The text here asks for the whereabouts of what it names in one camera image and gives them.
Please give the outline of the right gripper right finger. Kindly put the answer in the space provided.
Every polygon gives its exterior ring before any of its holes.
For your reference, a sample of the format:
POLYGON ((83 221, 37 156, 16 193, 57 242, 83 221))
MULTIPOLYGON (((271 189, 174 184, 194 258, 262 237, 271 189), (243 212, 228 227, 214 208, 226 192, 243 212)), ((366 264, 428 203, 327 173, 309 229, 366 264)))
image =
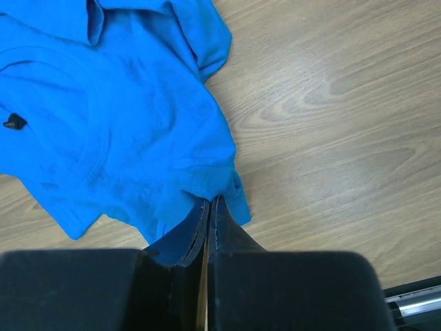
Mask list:
POLYGON ((209 257, 222 252, 265 252, 248 233, 233 219, 223 196, 212 204, 208 225, 209 257))

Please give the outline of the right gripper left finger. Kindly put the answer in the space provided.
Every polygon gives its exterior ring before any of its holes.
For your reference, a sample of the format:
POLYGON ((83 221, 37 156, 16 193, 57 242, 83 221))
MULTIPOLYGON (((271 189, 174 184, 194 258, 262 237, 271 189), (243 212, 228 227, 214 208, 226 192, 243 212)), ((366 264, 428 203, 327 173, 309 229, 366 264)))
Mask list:
POLYGON ((199 199, 177 226, 143 251, 155 262, 166 266, 180 264, 193 251, 198 254, 205 240, 208 212, 209 202, 199 199))

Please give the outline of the blue t shirt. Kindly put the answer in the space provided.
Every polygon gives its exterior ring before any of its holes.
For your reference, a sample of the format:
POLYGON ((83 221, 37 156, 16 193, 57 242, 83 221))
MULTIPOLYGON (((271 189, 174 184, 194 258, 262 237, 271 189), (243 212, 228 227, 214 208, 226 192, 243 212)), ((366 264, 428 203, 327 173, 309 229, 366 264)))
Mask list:
POLYGON ((249 222, 205 87, 231 43, 211 1, 2 1, 1 172, 73 239, 107 215, 153 243, 220 195, 249 222))

